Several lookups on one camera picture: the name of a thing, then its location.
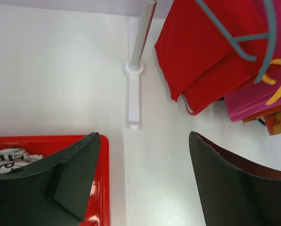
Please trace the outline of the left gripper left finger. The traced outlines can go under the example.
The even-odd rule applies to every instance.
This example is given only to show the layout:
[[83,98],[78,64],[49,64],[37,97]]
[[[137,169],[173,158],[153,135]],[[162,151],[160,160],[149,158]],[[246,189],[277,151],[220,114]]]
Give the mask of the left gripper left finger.
[[0,226],[78,226],[87,212],[99,150],[95,132],[0,174]]

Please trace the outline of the newspaper print trousers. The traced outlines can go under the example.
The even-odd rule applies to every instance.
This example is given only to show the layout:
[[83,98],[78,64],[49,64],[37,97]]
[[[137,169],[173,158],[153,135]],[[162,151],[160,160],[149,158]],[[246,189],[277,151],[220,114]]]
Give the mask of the newspaper print trousers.
[[23,148],[6,148],[0,150],[0,174],[9,173],[43,159],[42,154],[29,154]]

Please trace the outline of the orange plastic hanger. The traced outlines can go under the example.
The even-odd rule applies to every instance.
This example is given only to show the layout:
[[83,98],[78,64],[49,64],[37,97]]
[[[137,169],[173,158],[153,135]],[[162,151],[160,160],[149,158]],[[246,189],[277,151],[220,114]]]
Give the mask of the orange plastic hanger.
[[[279,65],[281,66],[281,58],[274,59],[270,62],[271,65]],[[277,100],[281,98],[281,73],[280,76],[276,76],[275,78],[269,77],[266,73],[262,77],[262,82],[268,84],[268,85],[277,85],[276,91],[273,93],[273,95],[270,97],[270,99],[266,102],[266,105],[272,105]]]

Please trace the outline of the teal hanger of newspaper trousers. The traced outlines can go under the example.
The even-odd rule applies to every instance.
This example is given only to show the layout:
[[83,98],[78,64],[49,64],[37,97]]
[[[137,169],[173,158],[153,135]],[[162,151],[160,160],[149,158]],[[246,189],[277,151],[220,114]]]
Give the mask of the teal hanger of newspaper trousers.
[[215,27],[221,32],[221,34],[226,38],[228,43],[232,46],[232,48],[237,52],[237,54],[241,58],[251,62],[257,60],[255,56],[249,55],[246,52],[244,52],[240,47],[239,42],[267,39],[267,49],[266,49],[265,57],[262,66],[259,70],[259,73],[254,81],[255,83],[260,82],[262,80],[262,77],[266,74],[270,62],[273,58],[275,45],[277,41],[276,15],[275,15],[273,2],[271,0],[263,0],[265,12],[266,12],[266,18],[267,18],[268,32],[238,36],[238,37],[233,37],[228,32],[228,30],[223,26],[223,24],[219,21],[219,19],[215,16],[215,14],[209,9],[209,7],[205,4],[204,1],[196,0],[196,3],[200,6],[203,12],[213,22]]

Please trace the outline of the red trousers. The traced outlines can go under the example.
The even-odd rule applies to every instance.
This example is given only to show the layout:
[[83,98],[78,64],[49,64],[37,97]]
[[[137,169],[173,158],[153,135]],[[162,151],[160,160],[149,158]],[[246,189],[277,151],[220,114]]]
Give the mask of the red trousers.
[[238,55],[212,20],[193,0],[176,0],[155,44],[171,98],[183,97],[197,115],[226,94],[252,84],[263,64],[267,39],[246,40]]

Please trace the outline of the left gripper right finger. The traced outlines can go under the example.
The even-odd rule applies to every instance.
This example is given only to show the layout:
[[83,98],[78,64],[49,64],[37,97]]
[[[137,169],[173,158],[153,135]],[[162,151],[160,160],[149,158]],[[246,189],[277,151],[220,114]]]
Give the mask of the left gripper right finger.
[[189,150],[206,225],[281,226],[281,171],[193,131]]

